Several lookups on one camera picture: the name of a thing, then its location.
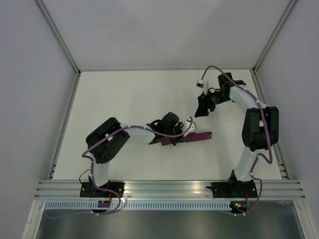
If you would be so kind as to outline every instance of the white table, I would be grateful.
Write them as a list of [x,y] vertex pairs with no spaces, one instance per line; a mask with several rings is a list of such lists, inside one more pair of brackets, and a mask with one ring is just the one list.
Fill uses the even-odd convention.
[[[256,94],[249,70],[231,70]],[[55,169],[54,179],[77,179],[89,168],[81,158],[86,137],[110,117],[127,124],[145,125],[168,112],[181,121],[194,115],[201,89],[196,81],[201,70],[83,72]],[[217,76],[206,74],[211,87]],[[243,152],[241,131],[244,114],[233,102],[217,105],[208,117],[196,118],[197,132],[212,131],[212,139],[177,146],[126,144],[110,163],[113,180],[221,180],[228,179]],[[281,179],[276,160],[260,159],[254,175]]]

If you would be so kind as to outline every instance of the perforated metal strip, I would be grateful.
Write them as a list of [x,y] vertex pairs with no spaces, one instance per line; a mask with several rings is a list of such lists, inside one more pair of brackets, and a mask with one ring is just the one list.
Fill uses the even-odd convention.
[[[109,210],[117,206],[111,203]],[[229,211],[230,201],[126,201],[121,203],[122,210],[180,210],[180,211]],[[47,200],[46,209],[101,210],[97,200]]]

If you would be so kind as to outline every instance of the black mounting base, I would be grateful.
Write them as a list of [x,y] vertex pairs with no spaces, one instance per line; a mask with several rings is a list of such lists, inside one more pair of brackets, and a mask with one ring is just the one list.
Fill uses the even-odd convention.
[[212,183],[211,187],[207,187],[211,189],[213,193],[213,198],[246,198],[246,194],[248,194],[249,198],[257,198],[257,189],[255,183],[249,184],[248,187],[243,188],[242,190],[237,190],[236,194],[232,192],[230,185],[228,182],[217,182]]
[[[103,185],[100,188],[111,189],[117,192],[121,198],[123,197],[124,183],[122,182],[108,182],[107,184]],[[83,183],[83,186],[81,187],[81,192],[80,192],[80,198],[109,198],[110,195],[111,195],[111,198],[116,198],[116,195],[112,193],[110,194],[109,192],[96,189],[93,186],[91,179],[89,180],[89,182]]]

